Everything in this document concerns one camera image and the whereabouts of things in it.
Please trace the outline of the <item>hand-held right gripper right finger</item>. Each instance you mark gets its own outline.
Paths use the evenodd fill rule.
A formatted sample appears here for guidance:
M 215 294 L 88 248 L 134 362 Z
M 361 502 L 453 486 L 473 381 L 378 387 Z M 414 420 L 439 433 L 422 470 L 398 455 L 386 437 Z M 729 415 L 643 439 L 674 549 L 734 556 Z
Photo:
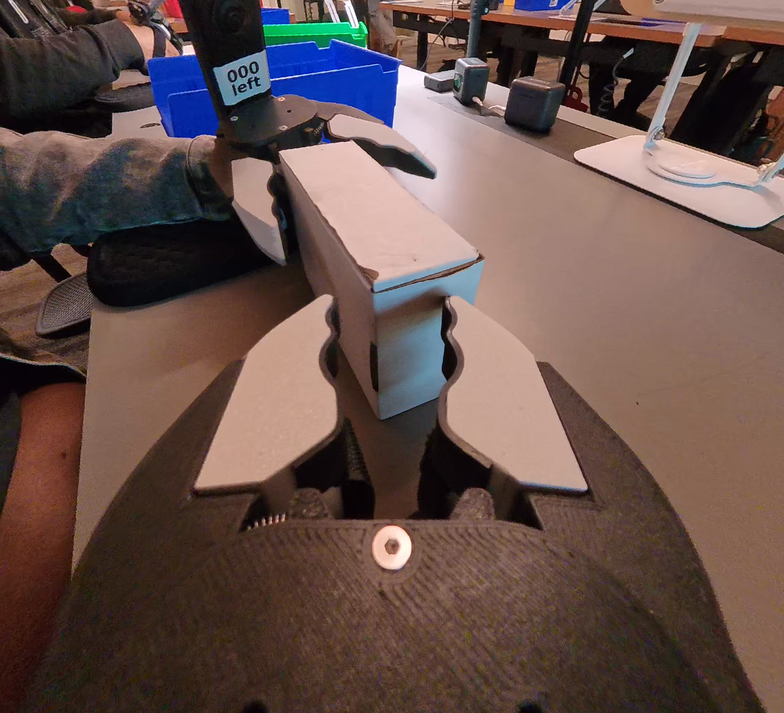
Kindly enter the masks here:
M 459 296 L 445 301 L 455 370 L 439 396 L 446 438 L 478 464 L 490 491 L 587 491 L 534 355 Z

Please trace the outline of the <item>person's left forearm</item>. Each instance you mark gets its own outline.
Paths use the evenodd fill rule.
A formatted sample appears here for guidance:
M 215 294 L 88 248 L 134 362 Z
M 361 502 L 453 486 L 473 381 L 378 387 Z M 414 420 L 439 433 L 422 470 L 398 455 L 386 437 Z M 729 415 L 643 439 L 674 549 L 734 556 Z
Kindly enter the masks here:
M 1 229 L 22 254 L 151 225 L 224 221 L 230 153 L 215 137 L 90 139 L 2 129 Z

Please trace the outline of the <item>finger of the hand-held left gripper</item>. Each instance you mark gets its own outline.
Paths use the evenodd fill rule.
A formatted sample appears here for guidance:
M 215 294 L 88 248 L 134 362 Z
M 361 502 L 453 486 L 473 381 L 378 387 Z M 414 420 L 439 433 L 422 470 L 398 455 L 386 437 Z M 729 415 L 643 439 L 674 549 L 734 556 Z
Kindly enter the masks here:
M 436 178 L 435 165 L 382 120 L 348 105 L 321 105 L 320 118 L 330 142 L 353 142 L 383 167 Z
M 231 163 L 234 212 L 257 247 L 277 265 L 288 263 L 285 219 L 269 182 L 272 163 L 245 157 Z

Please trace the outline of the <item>dark charger case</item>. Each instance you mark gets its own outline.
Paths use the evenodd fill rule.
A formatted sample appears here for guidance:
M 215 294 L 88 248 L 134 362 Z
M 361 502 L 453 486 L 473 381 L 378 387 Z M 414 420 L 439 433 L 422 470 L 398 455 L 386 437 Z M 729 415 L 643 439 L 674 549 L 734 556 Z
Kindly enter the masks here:
M 537 133 L 549 132 L 564 100 L 561 82 L 525 76 L 512 81 L 503 119 L 507 125 Z

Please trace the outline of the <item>green plastic bin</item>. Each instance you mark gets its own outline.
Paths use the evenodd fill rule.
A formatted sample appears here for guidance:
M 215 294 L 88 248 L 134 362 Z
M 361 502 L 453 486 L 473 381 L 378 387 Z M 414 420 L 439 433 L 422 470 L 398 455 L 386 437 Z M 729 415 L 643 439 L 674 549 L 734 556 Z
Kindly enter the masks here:
M 339 41 L 360 48 L 368 46 L 368 32 L 364 23 L 353 26 L 350 22 L 303 22 L 288 24 L 263 24 L 267 46 L 279 46 L 300 42 L 313 42 L 318 48 L 329 48 L 331 42 Z

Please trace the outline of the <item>instruction sheet on stand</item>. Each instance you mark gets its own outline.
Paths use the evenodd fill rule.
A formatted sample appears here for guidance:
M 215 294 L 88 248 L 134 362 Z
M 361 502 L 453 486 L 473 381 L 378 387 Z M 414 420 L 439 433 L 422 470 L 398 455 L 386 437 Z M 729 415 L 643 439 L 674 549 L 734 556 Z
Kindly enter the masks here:
M 652 196 L 723 225 L 757 229 L 783 214 L 782 158 L 755 168 L 671 140 L 665 118 L 706 25 L 782 35 L 783 0 L 620 0 L 634 17 L 685 25 L 658 107 L 645 136 L 579 150 L 575 160 Z

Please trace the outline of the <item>black quilted wrist rest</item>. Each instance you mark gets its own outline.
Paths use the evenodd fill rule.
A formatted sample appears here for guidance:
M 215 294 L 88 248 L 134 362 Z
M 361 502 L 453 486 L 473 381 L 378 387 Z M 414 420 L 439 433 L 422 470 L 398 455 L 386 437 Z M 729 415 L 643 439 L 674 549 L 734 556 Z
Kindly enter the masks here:
M 233 216 L 104 234 L 90 247 L 86 282 L 104 305 L 136 307 L 275 265 Z

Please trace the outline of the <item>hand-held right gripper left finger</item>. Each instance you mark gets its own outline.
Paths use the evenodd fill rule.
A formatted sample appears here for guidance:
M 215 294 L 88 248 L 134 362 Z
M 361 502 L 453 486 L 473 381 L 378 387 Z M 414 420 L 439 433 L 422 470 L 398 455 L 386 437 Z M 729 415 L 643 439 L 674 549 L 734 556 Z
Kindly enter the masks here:
M 337 437 L 326 352 L 335 299 L 322 295 L 246 355 L 194 482 L 196 494 L 292 494 L 296 468 Z

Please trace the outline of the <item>background wooden table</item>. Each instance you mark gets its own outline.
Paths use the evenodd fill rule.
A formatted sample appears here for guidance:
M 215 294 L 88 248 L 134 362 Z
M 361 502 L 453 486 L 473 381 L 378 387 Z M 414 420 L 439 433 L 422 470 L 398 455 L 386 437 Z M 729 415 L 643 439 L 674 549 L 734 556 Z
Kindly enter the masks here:
M 402 0 L 383 2 L 381 9 L 393 14 L 394 27 L 409 32 L 424 32 L 466 40 L 470 23 L 470 11 L 449 5 Z M 481 19 L 486 31 L 493 26 L 510 26 L 519 29 L 544 29 L 549 31 L 573 32 L 576 18 L 562 16 L 556 11 L 518 11 L 500 7 L 490 11 Z M 613 36 L 628 40 L 679 44 L 685 30 L 681 22 L 636 22 L 630 20 L 609 21 L 592 19 L 587 25 L 589 35 Z

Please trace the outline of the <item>white cardboard mailer box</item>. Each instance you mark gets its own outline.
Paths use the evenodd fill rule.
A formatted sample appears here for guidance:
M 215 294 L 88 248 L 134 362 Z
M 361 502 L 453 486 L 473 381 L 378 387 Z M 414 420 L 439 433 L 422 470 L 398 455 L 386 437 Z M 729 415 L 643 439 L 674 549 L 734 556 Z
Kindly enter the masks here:
M 303 267 L 380 420 L 436 399 L 445 299 L 473 305 L 484 257 L 353 142 L 280 154 Z

